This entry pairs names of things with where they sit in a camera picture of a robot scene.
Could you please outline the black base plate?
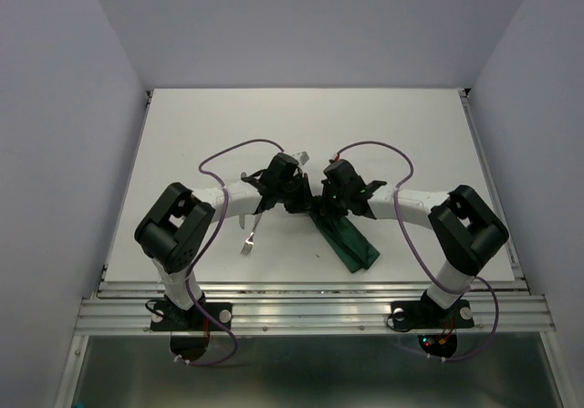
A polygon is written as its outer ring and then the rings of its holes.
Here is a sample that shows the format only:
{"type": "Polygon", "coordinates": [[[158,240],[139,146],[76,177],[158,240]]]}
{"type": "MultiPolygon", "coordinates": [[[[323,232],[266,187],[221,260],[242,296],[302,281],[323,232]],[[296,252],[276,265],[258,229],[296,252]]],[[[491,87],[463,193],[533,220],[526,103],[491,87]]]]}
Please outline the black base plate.
{"type": "MultiPolygon", "coordinates": [[[[150,330],[154,332],[220,330],[197,307],[183,310],[166,298],[148,300],[145,308],[151,314],[150,330]]],[[[210,302],[204,310],[217,322],[231,328],[233,306],[229,302],[210,302]]]]}
{"type": "Polygon", "coordinates": [[[385,323],[388,328],[399,332],[471,329],[475,326],[470,303],[464,299],[457,300],[448,309],[442,309],[431,301],[394,301],[385,323]]]}

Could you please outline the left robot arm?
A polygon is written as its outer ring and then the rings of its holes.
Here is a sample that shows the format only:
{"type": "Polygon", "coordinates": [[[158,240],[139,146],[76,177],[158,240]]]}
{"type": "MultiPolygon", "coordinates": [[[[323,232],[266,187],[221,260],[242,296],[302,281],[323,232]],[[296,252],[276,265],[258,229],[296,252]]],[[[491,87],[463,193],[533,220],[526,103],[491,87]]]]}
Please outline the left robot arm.
{"type": "Polygon", "coordinates": [[[230,217],[260,215],[276,204],[289,203],[293,192],[305,194],[308,177],[302,166],[308,154],[280,152],[267,168],[221,188],[191,190],[170,184],[141,220],[134,239],[156,266],[171,301],[172,319],[182,329],[196,328],[203,307],[196,301],[203,292],[196,283],[191,263],[212,223],[230,217]]]}

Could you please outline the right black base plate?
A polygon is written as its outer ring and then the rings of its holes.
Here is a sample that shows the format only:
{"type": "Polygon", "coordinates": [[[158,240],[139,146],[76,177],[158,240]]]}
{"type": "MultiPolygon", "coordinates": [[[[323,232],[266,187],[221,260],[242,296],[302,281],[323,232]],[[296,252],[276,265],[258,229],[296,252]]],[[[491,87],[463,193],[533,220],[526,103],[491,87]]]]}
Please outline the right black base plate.
{"type": "Polygon", "coordinates": [[[385,323],[388,328],[399,332],[471,329],[475,326],[470,303],[464,299],[457,300],[448,309],[442,309],[431,301],[394,301],[385,323]]]}

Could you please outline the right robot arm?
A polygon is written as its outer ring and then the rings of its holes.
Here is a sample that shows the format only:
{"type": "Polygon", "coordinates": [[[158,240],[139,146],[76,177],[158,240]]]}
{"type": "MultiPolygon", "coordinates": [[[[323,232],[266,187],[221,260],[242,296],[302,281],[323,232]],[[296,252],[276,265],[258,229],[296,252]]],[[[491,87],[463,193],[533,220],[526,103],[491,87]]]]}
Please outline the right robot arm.
{"type": "Polygon", "coordinates": [[[445,261],[431,277],[420,304],[422,320],[440,326],[453,304],[509,238],[503,222],[481,196],[461,184],[451,192],[403,190],[384,181],[365,183],[353,165],[338,159],[324,170],[322,207],[328,216],[352,213],[372,220],[395,220],[434,231],[445,261]]]}

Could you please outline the dark green cloth napkin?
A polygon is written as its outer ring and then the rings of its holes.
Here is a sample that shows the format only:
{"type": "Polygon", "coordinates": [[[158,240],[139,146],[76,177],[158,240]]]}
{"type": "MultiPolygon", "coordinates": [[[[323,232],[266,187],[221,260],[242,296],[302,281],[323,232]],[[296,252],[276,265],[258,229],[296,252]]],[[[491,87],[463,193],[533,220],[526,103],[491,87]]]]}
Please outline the dark green cloth napkin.
{"type": "Polygon", "coordinates": [[[311,214],[310,218],[347,270],[368,270],[380,257],[379,250],[346,217],[311,214]]]}

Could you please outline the aluminium frame rail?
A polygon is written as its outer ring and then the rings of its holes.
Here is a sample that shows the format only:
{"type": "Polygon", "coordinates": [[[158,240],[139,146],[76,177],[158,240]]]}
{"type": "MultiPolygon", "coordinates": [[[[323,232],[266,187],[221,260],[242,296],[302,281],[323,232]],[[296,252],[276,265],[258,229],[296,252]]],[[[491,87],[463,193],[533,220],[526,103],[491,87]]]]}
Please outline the aluminium frame rail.
{"type": "Polygon", "coordinates": [[[219,368],[172,364],[170,332],[142,302],[153,282],[104,281],[79,308],[59,407],[572,407],[574,392],[544,297],[513,246],[514,277],[470,297],[475,325],[459,332],[471,358],[419,354],[385,323],[415,281],[211,282],[231,301],[237,354],[219,368]]]}

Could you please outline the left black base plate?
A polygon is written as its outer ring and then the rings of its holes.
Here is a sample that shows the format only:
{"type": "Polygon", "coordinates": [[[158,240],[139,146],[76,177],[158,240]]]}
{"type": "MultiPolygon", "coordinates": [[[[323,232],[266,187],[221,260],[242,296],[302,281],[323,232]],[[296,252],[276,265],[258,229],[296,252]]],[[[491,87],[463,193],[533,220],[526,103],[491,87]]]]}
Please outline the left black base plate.
{"type": "MultiPolygon", "coordinates": [[[[183,310],[166,298],[148,300],[145,308],[151,314],[150,330],[154,332],[220,330],[197,307],[183,310]]],[[[210,302],[204,310],[217,322],[231,328],[233,306],[229,302],[210,302]]]]}

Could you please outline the silver fork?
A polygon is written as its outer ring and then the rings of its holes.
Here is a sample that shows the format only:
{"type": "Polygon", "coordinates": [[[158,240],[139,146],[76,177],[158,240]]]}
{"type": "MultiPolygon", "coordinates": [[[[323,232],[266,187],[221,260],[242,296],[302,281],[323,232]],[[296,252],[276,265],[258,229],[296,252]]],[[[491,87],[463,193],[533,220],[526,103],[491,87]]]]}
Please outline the silver fork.
{"type": "Polygon", "coordinates": [[[253,227],[251,229],[251,232],[250,232],[249,236],[247,237],[247,239],[245,240],[244,245],[243,245],[243,247],[241,249],[241,255],[242,256],[249,256],[251,254],[251,252],[253,251],[253,248],[254,248],[254,245],[255,245],[256,231],[257,231],[257,228],[259,226],[259,223],[260,223],[260,221],[262,219],[262,216],[263,216],[262,214],[258,214],[255,217],[254,224],[253,224],[253,227]]]}

